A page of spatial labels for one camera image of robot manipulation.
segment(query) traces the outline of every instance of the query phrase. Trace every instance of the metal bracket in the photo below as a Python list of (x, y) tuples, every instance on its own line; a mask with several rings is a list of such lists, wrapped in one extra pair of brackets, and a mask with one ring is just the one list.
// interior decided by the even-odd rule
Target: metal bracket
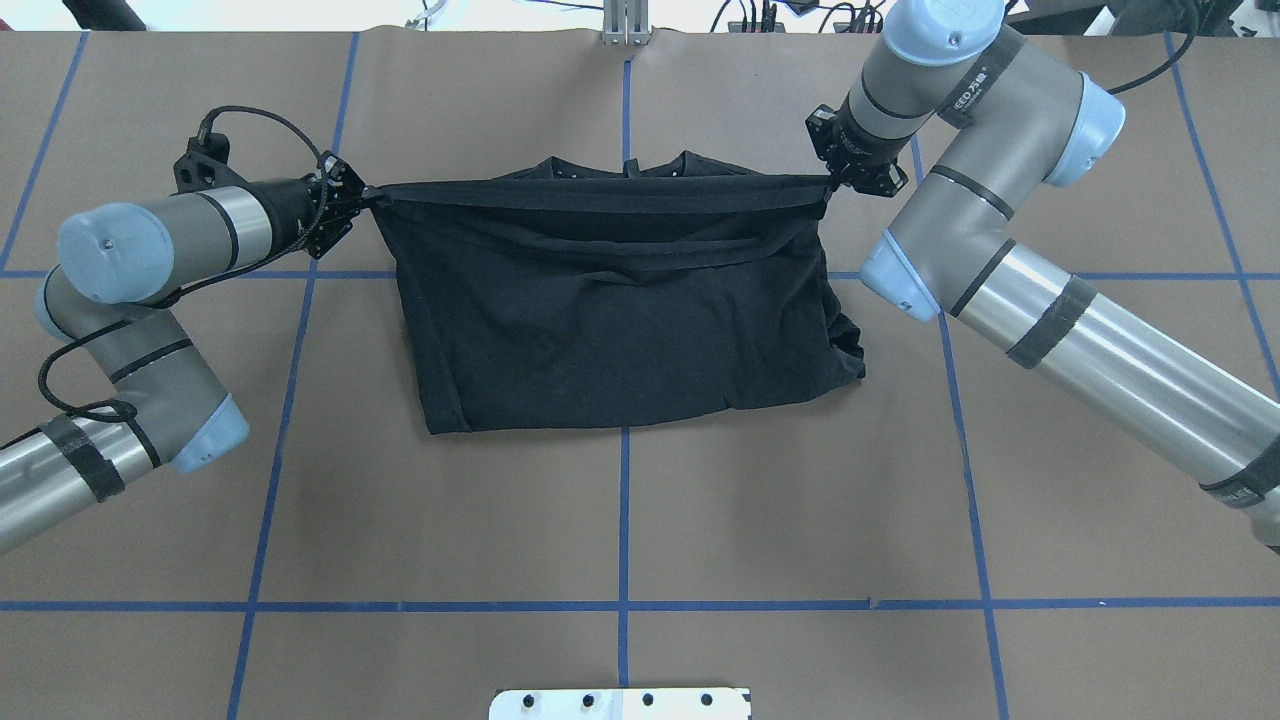
[(604, 0), (605, 45), (649, 45), (649, 0)]
[(489, 720), (751, 720), (745, 688), (506, 691)]

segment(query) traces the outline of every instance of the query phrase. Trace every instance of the black t-shirt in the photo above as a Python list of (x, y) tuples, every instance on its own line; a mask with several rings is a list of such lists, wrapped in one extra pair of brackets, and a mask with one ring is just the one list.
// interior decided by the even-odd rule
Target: black t-shirt
[(864, 374), (818, 240), (826, 177), (685, 152), (381, 191), (433, 433), (645, 425)]

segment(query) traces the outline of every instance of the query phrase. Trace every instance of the blue tape line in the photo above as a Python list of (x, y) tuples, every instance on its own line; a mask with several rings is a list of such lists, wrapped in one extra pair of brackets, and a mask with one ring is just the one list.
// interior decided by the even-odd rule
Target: blue tape line
[[(311, 261), (315, 268), (316, 261)], [(271, 538), (271, 520), (275, 515), (275, 498), (280, 487), (280, 470), (284, 466), (284, 441), (293, 419), (293, 397), (298, 389), (298, 364), (302, 360), (302, 345), (311, 320), (311, 299), (315, 293), (315, 278), (307, 278), (302, 293), (302, 313), (298, 318), (298, 331), (293, 338), (293, 357), (289, 360), (289, 379), (284, 388), (284, 409), (280, 411), (280, 427), (275, 436), (275, 455), (271, 459), (271, 477), (266, 486), (266, 502), (262, 507), (262, 525), (257, 534), (257, 550), (253, 555), (253, 574), (250, 579), (248, 603), (244, 609), (244, 626), (241, 630), (239, 652), (236, 656), (236, 674), (232, 676), (232, 692), (227, 703), (227, 717), (234, 720), (239, 712), (239, 696), (244, 685), (244, 670), (248, 666), (248, 650), (253, 639), (253, 616), (257, 611), (257, 597), (262, 588), (262, 568), (266, 565), (266, 546)]]
[[(915, 163), (915, 182), (924, 182), (924, 164), (920, 159), (920, 141), (911, 136), (911, 159)], [(973, 483), (973, 464), (969, 459), (969, 436), (964, 425), (964, 407), (960, 405), (960, 382), (956, 378), (955, 355), (951, 351), (951, 333), (947, 318), (938, 315), (938, 333), (942, 336), (942, 359), (947, 368), (947, 388), (951, 393), (951, 413), (960, 439), (960, 457), (964, 462), (965, 491), (969, 495), (969, 533), (973, 537), (973, 555), (978, 566), (978, 589), (982, 592), (982, 615), (987, 625), (987, 652), (991, 657), (991, 676), (996, 689), (996, 710), (1000, 720), (1009, 720), (1009, 697), (1005, 692), (1005, 667), (1000, 660), (1000, 635), (996, 632), (996, 612), (991, 603), (991, 579), (987, 575), (987, 550), (982, 539), (982, 520), (978, 516), (978, 491)]]
[[(1165, 51), (1170, 58), (1174, 55), (1174, 44), (1169, 36), (1169, 31), (1165, 31)], [(1187, 132), (1192, 138), (1192, 150), (1196, 151), (1196, 163), (1199, 164), (1201, 174), (1204, 176), (1204, 187), (1208, 188), (1208, 199), (1213, 204), (1213, 214), (1217, 215), (1217, 225), (1222, 231), (1222, 240), (1226, 242), (1226, 252), (1231, 256), (1231, 266), (1235, 268), (1235, 277), (1240, 283), (1240, 293), (1244, 296), (1244, 305), (1249, 310), (1249, 320), (1253, 323), (1253, 332), (1258, 337), (1258, 346), (1262, 350), (1262, 360), (1267, 365), (1267, 373), (1271, 375), (1271, 388), (1276, 395), (1280, 395), (1280, 372), (1276, 370), (1275, 359), (1271, 355), (1271, 346), (1267, 342), (1267, 334), (1262, 329), (1262, 319), (1258, 316), (1258, 307), (1253, 302), (1253, 292), (1249, 290), (1249, 283), (1244, 277), (1244, 264), (1240, 263), (1240, 254), (1235, 247), (1235, 238), (1231, 236), (1231, 227), (1226, 222), (1226, 211), (1222, 209), (1222, 202), (1217, 195), (1217, 184), (1213, 182), (1213, 173), (1208, 169), (1208, 160), (1204, 158), (1204, 149), (1201, 147), (1199, 133), (1196, 131), (1196, 120), (1192, 118), (1192, 108), (1187, 101), (1187, 88), (1183, 87), (1183, 73), (1178, 69), (1178, 63), (1174, 63), (1174, 87), (1178, 90), (1178, 104), (1183, 109), (1183, 119), (1187, 122)]]
[(150, 600), (8, 600), (0, 612), (244, 612), (243, 602)]
[(622, 61), (622, 164), (631, 159), (631, 58)]
[(997, 610), (1103, 610), (1156, 607), (1280, 607), (1280, 597), (1079, 597), (995, 600)]
[[(44, 279), (49, 270), (0, 270), (0, 279)], [(1097, 272), (1076, 273), (1087, 281), (1178, 281), (1178, 282), (1235, 282), (1240, 275), (1235, 273), (1128, 273), (1128, 272)], [(305, 281), (311, 277), (307, 270), (253, 270), (242, 275), (243, 279), (257, 281)], [(396, 270), (316, 270), (317, 281), (393, 281)], [(856, 272), (832, 270), (827, 273), (828, 279), (856, 281)], [(1244, 273), (1244, 279), (1249, 282), (1275, 282), (1280, 281), (1280, 273)]]
[(632, 612), (850, 612), (870, 610), (869, 600), (637, 600)]
[[(338, 101), (338, 118), (334, 120), (333, 143), (337, 152), (342, 145), (342, 129), (346, 123), (347, 101), (351, 97), (351, 81), (355, 74), (356, 53), (360, 47), (360, 33), (351, 33), (347, 49), (347, 70), (343, 74), (342, 97)], [(315, 296), (317, 264), (311, 260), (307, 268), (307, 284), (302, 292), (302, 311), (298, 316), (298, 331), (293, 338), (293, 356), (289, 360), (289, 379), (284, 388), (284, 407), (280, 411), (280, 427), (275, 436), (275, 454), (271, 459), (271, 477), (266, 486), (266, 502), (262, 507), (262, 527), (257, 534), (257, 550), (253, 556), (253, 574), (250, 579), (248, 603), (244, 609), (244, 625), (241, 629), (239, 651), (236, 655), (236, 673), (232, 676), (232, 691), (227, 701), (227, 720), (236, 720), (239, 714), (241, 691), (244, 687), (244, 671), (248, 667), (248, 651), (253, 641), (253, 621), (257, 612), (257, 598), (262, 588), (262, 568), (266, 564), (266, 547), (271, 539), (271, 520), (275, 516), (275, 498), (280, 487), (280, 471), (284, 466), (284, 442), (293, 415), (293, 398), (298, 388), (298, 365), (302, 360), (302, 346), (307, 337), (307, 324), (311, 322), (311, 301)]]
[(924, 161), (920, 159), (920, 141), (911, 136), (911, 161), (915, 164), (915, 184), (924, 182)]
[(22, 227), (22, 217), (27, 213), (27, 202), (36, 188), (36, 179), (40, 177), (40, 168), (45, 164), (45, 154), (49, 152), (49, 143), (54, 140), (54, 128), (58, 127), (58, 118), (63, 114), (67, 96), (72, 91), (72, 81), (76, 79), (76, 69), (79, 68), (81, 56), (84, 55), (84, 44), (88, 42), (88, 32), (82, 32), (79, 42), (76, 44), (76, 54), (72, 55), (72, 64), (67, 68), (67, 77), (63, 78), (63, 88), (58, 92), (58, 101), (54, 102), (54, 111), (49, 115), (49, 124), (45, 126), (45, 136), (40, 138), (40, 149), (36, 150), (36, 160), (31, 164), (31, 173), (27, 174), (27, 184), (22, 186), (22, 197), (18, 200), (18, 209), (9, 223), (9, 234), (5, 237), (4, 249), (0, 250), (0, 270), (9, 264), (9, 254), (13, 252), (13, 243), (18, 240), (18, 228)]
[(1075, 273), (1087, 281), (1235, 281), (1235, 273)]
[[(310, 270), (253, 270), (242, 277), (259, 281), (305, 281), (312, 275)], [(396, 270), (316, 270), (315, 278), (317, 281), (393, 281)]]
[(613, 601), (513, 601), (513, 602), (259, 602), (261, 612), (616, 612)]
[[(1280, 607), (1277, 596), (1050, 597), (1005, 600), (549, 600), (549, 601), (260, 601), (262, 612), (500, 614), (500, 612), (934, 612), (950, 610), (1110, 610)], [(244, 612), (247, 602), (150, 600), (6, 600), (0, 612)]]
[(347, 126), (347, 101), (351, 99), (351, 79), (356, 74), (356, 53), (360, 51), (360, 33), (351, 33), (351, 45), (347, 47), (347, 73), (342, 77), (342, 99), (338, 100), (338, 119), (333, 124), (334, 154), (342, 147), (342, 131)]
[(631, 597), (631, 428), (618, 443), (618, 687), (630, 685), (628, 602)]
[[(622, 61), (622, 164), (631, 159), (631, 60)], [(631, 684), (630, 618), (631, 594), (631, 428), (622, 428), (618, 441), (618, 687)]]

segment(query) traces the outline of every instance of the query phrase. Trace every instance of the cable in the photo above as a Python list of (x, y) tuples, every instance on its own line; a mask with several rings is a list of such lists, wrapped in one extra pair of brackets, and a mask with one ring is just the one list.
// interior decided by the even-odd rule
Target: cable
[(218, 115), (221, 115), (223, 113), (246, 113), (250, 115), (261, 115), (264, 118), (275, 120), (282, 126), (289, 128), (289, 131), (293, 135), (298, 136), (302, 140), (302, 142), (307, 143), (307, 150), (311, 151), (311, 155), (316, 159), (316, 163), (321, 161), (320, 149), (316, 147), (315, 142), (311, 142), (311, 138), (307, 137), (307, 133), (298, 129), (298, 126), (291, 123), (289, 120), (282, 118), (280, 115), (276, 115), (270, 110), (262, 110), (261, 108), (250, 108), (248, 105), (220, 105), (210, 110), (209, 114), (205, 115), (205, 119), (200, 120), (200, 129), (196, 132), (197, 141), (200, 141), (201, 143), (205, 142), (205, 138), (209, 137), (209, 132), (214, 129), (214, 120), (218, 119)]
[[(54, 363), (65, 357), (67, 354), (78, 350), (108, 333), (114, 333), (120, 328), (128, 327), (129, 324), (132, 324), (129, 320), (111, 323), (105, 328), (93, 331), (82, 338), (72, 341), (52, 351), (49, 357), (45, 359), (44, 364), (40, 365), (40, 373), (36, 375), (36, 387), (40, 389), (40, 395), (42, 395), (50, 405), (73, 418), (84, 418), (86, 420), (96, 420), (99, 423), (132, 423), (133, 419), (138, 416), (138, 409), (129, 402), (123, 400), (102, 400), (77, 406), (64, 402), (60, 397), (54, 395), (54, 391), (49, 389), (49, 370), (52, 369)], [(104, 415), (100, 413), (90, 413), (90, 410), (97, 410), (100, 407), (110, 407), (115, 414)]]
[(726, 9), (726, 8), (728, 8), (728, 4), (730, 4), (730, 3), (732, 3), (732, 1), (733, 1), (733, 0), (724, 0), (724, 3), (723, 3), (723, 4), (721, 5), (721, 9), (719, 9), (719, 10), (716, 10), (716, 19), (714, 19), (714, 20), (712, 20), (712, 29), (709, 29), (709, 31), (707, 31), (707, 32), (716, 32), (716, 26), (718, 26), (718, 24), (719, 24), (719, 18), (721, 18), (721, 15), (723, 15), (723, 14), (724, 14), (724, 9)]
[(561, 0), (525, 0), (525, 3), (540, 3), (543, 5), (559, 5), (561, 8), (570, 8), (572, 10), (600, 10), (604, 8), (599, 5), (584, 5), (581, 3), (561, 3)]
[(27, 432), (22, 433), (20, 436), (13, 438), (12, 441), (9, 441), (9, 442), (6, 442), (4, 445), (0, 445), (0, 450), (9, 450), (10, 447), (18, 445), (19, 442), (22, 442), (22, 441), (24, 441), (24, 439), (27, 439), (29, 437), (35, 437), (36, 433), (38, 433), (38, 432), (40, 432), (40, 428), (31, 428), (29, 430), (27, 430)]
[[(716, 32), (716, 26), (719, 24), (721, 15), (724, 14), (724, 9), (728, 8), (730, 3), (732, 3), (732, 1), (733, 0), (724, 0), (724, 4), (721, 5), (721, 9), (716, 12), (716, 19), (712, 20), (712, 29), (709, 29), (707, 32)], [(745, 28), (746, 28), (746, 4), (742, 3), (742, 0), (737, 0), (737, 4), (742, 6), (742, 28), (744, 28), (744, 32), (745, 32)]]
[(858, 13), (858, 8), (854, 8), (852, 3), (836, 3), (833, 6), (827, 8), (827, 14), (822, 18), (822, 24), (818, 26), (819, 33), (827, 28), (827, 20), (831, 19), (831, 15), (841, 8), (849, 9), (849, 23), (852, 24), (854, 14)]
[(872, 5), (872, 0), (863, 3), (863, 6), (858, 10), (858, 17), (854, 22), (849, 23), (845, 32), (858, 32), (861, 35), (868, 35), (876, 29), (876, 8)]
[(1107, 92), (1110, 92), (1111, 95), (1120, 95), (1121, 92), (1133, 90), (1135, 87), (1139, 87), (1142, 85), (1146, 85), (1156, 79), (1157, 77), (1164, 74), (1165, 70), (1174, 67), (1174, 63), (1181, 59), (1181, 56), (1185, 55), (1188, 50), (1190, 50), (1192, 42), (1196, 40), (1196, 36), (1199, 32), (1201, 12), (1199, 6), (1196, 4), (1196, 0), (1180, 0), (1180, 1), (1183, 4), (1183, 10), (1185, 10), (1188, 17), (1187, 17), (1187, 37), (1183, 40), (1183, 44), (1178, 49), (1178, 51), (1175, 51), (1167, 60), (1161, 63), (1160, 67), (1151, 70), (1149, 73), (1142, 76), (1138, 79), (1132, 79), (1124, 85), (1117, 85), (1116, 87), (1112, 87)]
[(288, 246), (282, 247), (279, 251), (269, 254), (266, 258), (262, 258), (261, 260), (259, 260), (257, 263), (253, 263), (251, 265), (244, 265), (243, 268), (237, 268), (234, 270), (228, 270), (225, 273), (214, 275), (211, 278), (205, 278), (205, 279), (202, 279), (202, 281), (200, 281), (200, 282), (197, 282), (195, 284), (191, 284), (191, 286), (187, 286), (187, 287), (180, 287), (180, 288), (173, 291), (172, 293), (169, 293), (169, 296), (165, 297), (165, 299), (163, 299), (160, 302), (157, 302), (155, 305), (151, 305), (151, 307), (156, 307), (156, 309), (172, 307), (175, 302), (178, 302), (179, 300), (182, 300), (187, 295), (191, 295), (192, 292), (196, 292), (197, 290), (209, 287), (209, 286), (211, 286), (214, 283), (220, 283), (223, 281), (229, 281), (232, 278), (238, 278), (238, 277), (241, 277), (241, 275), (243, 275), (246, 273), (252, 273), (253, 270), (257, 270), (259, 268), (262, 268), (264, 265), (268, 265), (270, 263), (274, 263), (274, 261), (279, 260), (280, 258), (288, 255), (289, 252), (294, 252), (297, 250), (301, 250), (306, 245), (307, 238), (311, 237), (311, 233), (314, 233), (315, 229), (316, 229), (316, 227), (320, 225), (320, 220), (321, 220), (321, 218), (324, 218), (325, 208), (328, 208), (328, 204), (329, 204), (329, 181), (326, 178), (328, 170), (325, 169), (325, 159), (326, 158), (333, 158), (334, 156), (333, 154), (330, 154), (330, 152), (320, 152), (320, 149), (316, 147), (316, 143), (312, 142), (311, 138), (307, 137), (307, 135), (305, 132), (302, 132), (301, 129), (298, 129), (298, 127), (294, 126), (293, 123), (291, 123), (289, 120), (287, 120), (287, 119), (282, 118), (280, 115), (276, 115), (275, 113), (271, 113), (269, 110), (262, 110), (260, 108), (250, 108), (248, 105), (221, 105), (219, 108), (214, 108), (212, 110), (210, 110), (209, 114), (205, 115), (205, 119), (200, 122), (200, 129), (196, 133), (197, 141), (200, 141), (200, 142), (205, 141), (205, 138), (209, 136), (209, 133), (214, 128), (214, 120), (219, 115), (221, 115), (224, 113), (246, 113), (246, 114), (250, 114), (250, 115), (261, 115), (264, 118), (275, 120), (275, 122), (280, 123), (282, 126), (289, 128), (293, 132), (293, 135), (298, 136), (302, 140), (302, 142), (305, 142), (307, 145), (307, 149), (311, 150), (312, 155), (315, 155), (315, 159), (316, 159), (316, 179), (320, 182), (320, 200), (316, 202), (315, 217), (311, 219), (311, 224), (307, 225), (307, 228), (305, 231), (302, 231), (301, 234), (298, 234), (297, 240), (294, 240)]

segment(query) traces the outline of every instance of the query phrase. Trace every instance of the black velcro strap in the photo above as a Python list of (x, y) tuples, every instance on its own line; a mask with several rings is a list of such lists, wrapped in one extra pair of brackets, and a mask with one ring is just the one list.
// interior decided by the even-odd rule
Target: black velcro strap
[(132, 375), (133, 373), (137, 373), (142, 368), (146, 368), (147, 365), (150, 365), (150, 364), (155, 363), (156, 360), (164, 357), (165, 355), (173, 355), (174, 352), (178, 352), (179, 350), (182, 350), (184, 347), (191, 347), (191, 345), (192, 345), (191, 338), (182, 338), (178, 342), (172, 342), (172, 343), (161, 347), (160, 350), (156, 350), (154, 352), (147, 352), (142, 357), (138, 357), (133, 363), (129, 363), (128, 365), (125, 365), (125, 366), (120, 368), (119, 370), (111, 373), (110, 375), (108, 375), (106, 379), (110, 380), (111, 384), (115, 384), (115, 383), (123, 380), (124, 378)]
[(895, 113), (893, 110), (890, 110), (888, 108), (881, 105), (879, 101), (876, 100), (876, 96), (872, 95), (872, 91), (867, 87), (867, 76), (861, 74), (859, 77), (863, 81), (863, 95), (867, 96), (867, 100), (868, 100), (868, 102), (872, 104), (872, 108), (876, 108), (881, 113), (884, 113), (886, 115), (888, 115), (891, 118), (897, 118), (900, 120), (919, 120), (920, 118), (924, 118), (924, 117), (929, 115), (929, 113), (924, 113), (923, 115), (904, 115), (901, 113)]
[(124, 492), (124, 480), (115, 470), (115, 465), (102, 457), (102, 454), (93, 446), (93, 441), (88, 439), (84, 430), (70, 418), (59, 415), (40, 425), (40, 432), (45, 433), (72, 468), (76, 468), (99, 502)]
[(1005, 202), (1004, 197), (996, 195), (987, 186), (961, 173), (960, 170), (948, 168), (946, 165), (933, 165), (933, 169), (929, 170), (929, 174), (947, 178), (948, 181), (964, 187), (969, 192), (980, 197), (983, 201), (987, 202), (987, 205), (991, 205), (997, 211), (1000, 211), (1000, 214), (1004, 215), (1006, 220), (1014, 219), (1012, 205)]
[(1014, 242), (1014, 238), (1006, 240), (1005, 243), (1000, 246), (1000, 250), (991, 256), (991, 260), (987, 260), (987, 264), (982, 268), (982, 272), (978, 273), (978, 277), (973, 278), (973, 282), (969, 283), (968, 288), (965, 288), (964, 295), (961, 295), (960, 300), (956, 300), (956, 304), (951, 307), (952, 318), (960, 316), (964, 306), (973, 300), (973, 296), (978, 293), (978, 288), (982, 287), (982, 283), (987, 282), (991, 273), (996, 272), (996, 268), (998, 268), (1000, 263), (1004, 261), (1005, 255), (1009, 255), (1009, 251), (1012, 250), (1015, 245), (1018, 243)]
[(227, 263), (227, 270), (230, 270), (236, 268), (236, 261), (239, 260), (239, 234), (236, 232), (236, 223), (232, 222), (232, 217), (227, 214), (227, 209), (223, 208), (221, 202), (200, 192), (196, 195), (207, 200), (214, 206), (214, 210), (218, 210), (218, 214), (223, 217), (223, 222), (227, 223), (227, 233), (232, 236), (232, 259)]
[(1262, 502), (1276, 487), (1280, 487), (1280, 437), (1239, 473), (1220, 483), (1202, 484), (1201, 489), (1228, 507), (1240, 509)]
[(1025, 44), (1027, 38), (1021, 33), (1009, 27), (1001, 28), (996, 40), (978, 55), (947, 99), (938, 105), (938, 117), (957, 129), (969, 127), (974, 108), (991, 92), (991, 86), (996, 85)]
[(1036, 320), (1032, 329), (1027, 331), (1009, 352), (1005, 355), (1023, 368), (1030, 370), (1039, 365), (1041, 360), (1057, 347), (1059, 342), (1071, 332), (1079, 322), (1089, 304), (1098, 296), (1097, 288), (1071, 275), (1062, 292), (1053, 299), (1053, 302), (1044, 310), (1044, 314)]

